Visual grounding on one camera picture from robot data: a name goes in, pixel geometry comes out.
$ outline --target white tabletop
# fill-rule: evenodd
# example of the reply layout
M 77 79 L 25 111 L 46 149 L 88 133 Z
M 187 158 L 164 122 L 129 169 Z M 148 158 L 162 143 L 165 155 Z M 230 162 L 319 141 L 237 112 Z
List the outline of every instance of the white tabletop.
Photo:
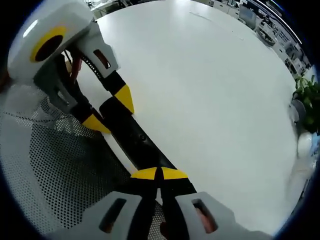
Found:
M 194 1 L 134 5 L 98 24 L 154 143 L 238 223 L 275 233 L 297 203 L 287 194 L 295 82 L 280 58 L 241 22 Z M 78 80 L 99 109 L 106 94 L 91 91 L 99 85 L 92 74 L 83 67 Z M 112 136 L 105 139 L 132 172 Z

